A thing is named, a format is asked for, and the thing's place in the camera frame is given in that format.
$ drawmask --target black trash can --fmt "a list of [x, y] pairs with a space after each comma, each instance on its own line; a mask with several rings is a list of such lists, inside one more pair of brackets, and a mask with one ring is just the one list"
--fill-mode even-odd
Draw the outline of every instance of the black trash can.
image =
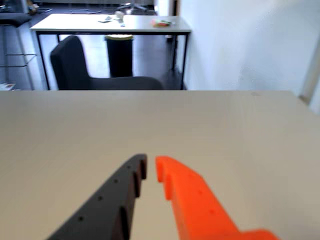
[[132, 35], [106, 35], [110, 75], [112, 78], [131, 77], [133, 36]]

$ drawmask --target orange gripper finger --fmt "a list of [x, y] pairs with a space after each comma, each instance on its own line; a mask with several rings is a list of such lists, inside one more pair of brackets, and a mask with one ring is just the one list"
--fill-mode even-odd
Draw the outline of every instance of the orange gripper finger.
[[181, 240], [277, 240], [266, 230], [240, 232], [202, 176], [189, 167], [168, 156], [155, 161]]

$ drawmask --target chair backrest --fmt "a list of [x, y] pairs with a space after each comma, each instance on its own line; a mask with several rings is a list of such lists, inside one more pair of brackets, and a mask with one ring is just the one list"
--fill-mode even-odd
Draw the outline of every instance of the chair backrest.
[[68, 36], [50, 54], [59, 90], [89, 90], [84, 50], [77, 36]]

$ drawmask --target dark floor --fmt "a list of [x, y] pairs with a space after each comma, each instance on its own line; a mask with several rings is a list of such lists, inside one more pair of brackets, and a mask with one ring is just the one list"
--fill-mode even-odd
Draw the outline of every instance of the dark floor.
[[[32, 17], [31, 24], [34, 25], [53, 13], [70, 13], [67, 4], [45, 4], [41, 7], [52, 8], [53, 10], [48, 13], [38, 13]], [[84, 8], [84, 5], [72, 5], [73, 9]], [[116, 6], [107, 6], [102, 8], [98, 5], [90, 5], [90, 11], [103, 10], [102, 14], [112, 14], [115, 12]], [[134, 10], [131, 14], [134, 15], [154, 15], [152, 8], [150, 11], [144, 12], [141, 10]], [[22, 33], [23, 44], [27, 52], [39, 52], [38, 45], [35, 42], [35, 36], [31, 36], [28, 24], [20, 27]], [[2, 27], [0, 46], [3, 46], [3, 35], [7, 41], [7, 52], [12, 54], [19, 53], [19, 45], [16, 37], [14, 27], [6, 27], [5, 34]], [[95, 78], [108, 78], [110, 77], [109, 61], [107, 54], [107, 46], [102, 35], [79, 35], [86, 57], [86, 64], [88, 72]], [[57, 45], [57, 37], [55, 35], [41, 35], [42, 50], [45, 58], [46, 69], [50, 87], [53, 90], [57, 89], [56, 79], [50, 63], [50, 52]], [[136, 35], [133, 41], [133, 75], [134, 76], [147, 76], [154, 77], [160, 80], [167, 90], [180, 89], [179, 74], [170, 69], [172, 43], [167, 41], [163, 35], [150, 36], [150, 35]], [[10, 57], [9, 64], [22, 63], [21, 57]], [[0, 65], [4, 64], [3, 47], [0, 51]], [[42, 69], [40, 57], [34, 58], [30, 63], [33, 84], [36, 90], [45, 90], [45, 79]], [[5, 69], [0, 68], [0, 83], [15, 83], [17, 89], [29, 90], [30, 84], [28, 81], [27, 72], [24, 68], [9, 68], [8, 80], [5, 79]]]

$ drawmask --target table surface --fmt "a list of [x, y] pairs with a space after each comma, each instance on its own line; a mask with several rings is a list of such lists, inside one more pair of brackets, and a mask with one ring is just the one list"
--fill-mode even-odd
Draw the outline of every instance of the table surface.
[[320, 118], [285, 91], [0, 93], [0, 233], [43, 240], [148, 155], [132, 240], [177, 240], [155, 156], [199, 172], [241, 230], [320, 239]]
[[[125, 15], [124, 27], [117, 21], [101, 23], [105, 14], [51, 14], [33, 27], [37, 32], [146, 32], [146, 33], [190, 33], [191, 28], [179, 16]], [[166, 20], [168, 27], [153, 27], [153, 20]]]

